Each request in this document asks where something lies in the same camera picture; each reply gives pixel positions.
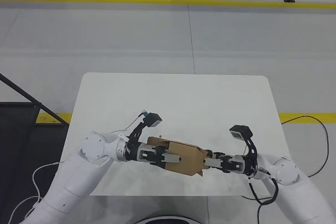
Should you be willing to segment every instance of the black metal rod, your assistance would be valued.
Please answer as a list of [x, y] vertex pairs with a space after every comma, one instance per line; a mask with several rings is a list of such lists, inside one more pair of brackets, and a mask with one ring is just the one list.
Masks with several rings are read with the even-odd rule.
[[12, 81], [10, 81], [8, 78], [6, 78], [3, 74], [0, 73], [0, 81], [2, 81], [3, 83], [5, 83], [6, 85], [8, 85], [9, 87], [11, 87], [13, 90], [15, 90], [16, 92], [20, 93], [23, 97], [27, 98], [28, 100], [30, 100], [31, 102], [33, 102], [36, 106], [38, 106], [39, 108], [43, 109], [45, 112], [47, 112], [48, 114], [50, 114], [51, 116], [53, 116], [56, 120], [58, 120], [59, 122], [61, 122], [62, 124], [69, 125], [67, 122], [65, 122], [62, 118], [60, 118], [57, 114], [55, 114], [52, 110], [48, 109], [45, 105], [43, 105], [42, 103], [38, 102], [37, 99], [33, 98], [30, 94], [28, 94], [27, 92], [25, 92], [25, 90], [23, 90], [22, 88], [20, 88], [18, 85], [16, 85], [15, 83], [13, 83]]

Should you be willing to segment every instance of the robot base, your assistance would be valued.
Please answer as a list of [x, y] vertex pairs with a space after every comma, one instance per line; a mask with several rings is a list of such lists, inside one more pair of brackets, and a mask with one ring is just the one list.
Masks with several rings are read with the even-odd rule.
[[201, 223], [186, 217], [159, 216], [139, 221], [136, 224], [201, 224]]

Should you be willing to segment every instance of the white cable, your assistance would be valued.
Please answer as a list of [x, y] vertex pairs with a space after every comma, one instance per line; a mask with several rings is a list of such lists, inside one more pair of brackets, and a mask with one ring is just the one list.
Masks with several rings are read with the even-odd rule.
[[24, 217], [24, 220], [29, 216], [29, 214], [30, 214], [34, 209], [35, 209], [35, 208], [32, 207], [32, 208], [27, 212], [27, 214], [26, 214], [25, 217]]
[[115, 130], [115, 131], [113, 131], [113, 132], [111, 132], [111, 133], [115, 133], [115, 132], [125, 132], [125, 131], [127, 131], [127, 129], [128, 129], [130, 126], [132, 126], [132, 124], [133, 124], [134, 122], [136, 122], [136, 120], [138, 120], [138, 118], [139, 118], [140, 116], [142, 116], [142, 114], [140, 114], [138, 117], [136, 117], [135, 120], [134, 120], [128, 127], [126, 127], [125, 129], [122, 129], [122, 130]]
[[15, 208], [14, 208], [14, 210], [12, 211], [12, 213], [11, 213], [11, 216], [10, 216], [10, 219], [9, 219], [9, 222], [7, 223], [7, 224], [10, 224], [10, 222], [11, 222], [11, 220], [12, 220], [12, 217], [13, 217], [13, 214], [15, 213], [15, 211], [16, 211], [16, 209], [22, 204], [22, 203], [24, 203], [25, 201], [27, 201], [27, 200], [29, 200], [29, 199], [31, 199], [31, 198], [37, 198], [38, 196], [31, 196], [31, 197], [28, 197], [28, 198], [26, 198], [25, 200], [22, 200]]
[[28, 217], [28, 215], [35, 209], [35, 206], [40, 202], [40, 199], [41, 199], [41, 200], [43, 199], [43, 198], [40, 196], [40, 190], [39, 190], [39, 188], [38, 188], [38, 185], [37, 185], [36, 182], [35, 182], [35, 174], [36, 174], [36, 172], [37, 172], [38, 170], [40, 170], [41, 168], [43, 168], [43, 167], [46, 167], [46, 166], [52, 166], [52, 165], [57, 165], [57, 164], [61, 164], [61, 163], [63, 163], [63, 162], [54, 162], [54, 163], [52, 163], [52, 164], [46, 164], [46, 165], [40, 166], [39, 168], [37, 168], [37, 169], [33, 172], [33, 174], [32, 174], [32, 182], [34, 183], [34, 186], [35, 186], [35, 188], [36, 188], [36, 191], [38, 192], [38, 196], [32, 196], [32, 197], [26, 198], [25, 200], [21, 201], [21, 202], [15, 207], [15, 209], [12, 211], [8, 224], [10, 224], [11, 219], [12, 219], [12, 216], [13, 216], [14, 212], [16, 211], [16, 209], [17, 209], [23, 202], [25, 202], [25, 201], [27, 201], [27, 200], [29, 200], [29, 199], [31, 199], [31, 198], [38, 198], [38, 200], [35, 202], [35, 204], [32, 206], [32, 208], [31, 208], [31, 209], [27, 212], [27, 214], [25, 215], [25, 219], [26, 219], [26, 218]]
[[36, 188], [36, 190], [38, 191], [38, 201], [36, 202], [36, 204], [37, 203], [39, 203], [40, 202], [40, 190], [39, 190], [39, 187], [38, 187], [38, 185], [36, 184], [36, 182], [35, 182], [35, 173], [38, 171], [38, 170], [40, 170], [41, 168], [44, 168], [44, 167], [46, 167], [46, 166], [52, 166], [52, 165], [57, 165], [57, 164], [61, 164], [61, 163], [63, 163], [63, 162], [54, 162], [53, 164], [46, 164], [46, 165], [43, 165], [43, 166], [40, 166], [39, 168], [37, 168], [35, 171], [34, 171], [34, 173], [32, 174], [32, 182], [34, 183], [34, 186], [35, 186], [35, 188]]

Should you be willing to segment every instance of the floor seam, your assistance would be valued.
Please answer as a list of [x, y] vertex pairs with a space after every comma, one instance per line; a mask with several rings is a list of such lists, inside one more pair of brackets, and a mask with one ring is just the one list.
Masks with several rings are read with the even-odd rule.
[[13, 22], [12, 22], [10, 28], [7, 30], [7, 32], [6, 32], [5, 36], [4, 36], [4, 38], [2, 39], [2, 41], [1, 41], [1, 43], [0, 43], [0, 48], [1, 48], [1, 46], [3, 45], [3, 43], [4, 43], [4, 41], [5, 41], [6, 37], [7, 37], [7, 35], [9, 34], [9, 32], [10, 32], [10, 30], [11, 30], [11, 28], [12, 28], [13, 25], [15, 24], [15, 22], [16, 22], [18, 16], [19, 16], [19, 14], [20, 14], [20, 12], [21, 12], [21, 10], [22, 10], [22, 8], [20, 8], [20, 10], [19, 10], [19, 12], [17, 13], [15, 19], [13, 20]]
[[211, 222], [211, 218], [209, 216], [208, 196], [206, 196], [206, 200], [207, 200], [207, 212], [208, 212], [208, 224], [209, 224]]
[[195, 74], [195, 61], [194, 61], [194, 51], [193, 51], [192, 27], [190, 26], [189, 5], [187, 5], [187, 6], [188, 6], [188, 19], [189, 19], [189, 30], [190, 30], [190, 43], [192, 45], [193, 69], [194, 69], [194, 74]]

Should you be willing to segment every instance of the yellow line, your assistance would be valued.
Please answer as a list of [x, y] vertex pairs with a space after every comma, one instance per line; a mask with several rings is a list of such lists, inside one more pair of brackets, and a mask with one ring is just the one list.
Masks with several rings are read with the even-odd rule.
[[[62, 118], [65, 122], [71, 122], [72, 113], [58, 113], [57, 115], [59, 115], [59, 117]], [[47, 113], [40, 113], [36, 120], [36, 123], [59, 124], [60, 122]]]
[[[71, 121], [72, 113], [59, 113], [59, 115], [62, 119], [69, 122]], [[292, 118], [296, 118], [298, 116], [314, 116], [317, 119], [321, 120], [323, 123], [336, 123], [336, 113], [279, 113], [280, 121], [281, 123], [290, 120]], [[36, 123], [59, 123], [56, 119], [54, 119], [52, 116], [46, 113], [41, 113], [38, 116], [38, 119]], [[300, 124], [310, 124], [310, 123], [318, 123], [316, 120], [311, 118], [300, 118], [297, 120], [294, 120], [290, 123], [300, 123]]]
[[0, 2], [65, 2], [65, 3], [141, 3], [141, 4], [197, 4], [205, 6], [241, 6], [241, 7], [282, 7], [282, 8], [330, 8], [336, 9], [336, 3], [285, 3], [219, 1], [219, 0], [0, 0]]

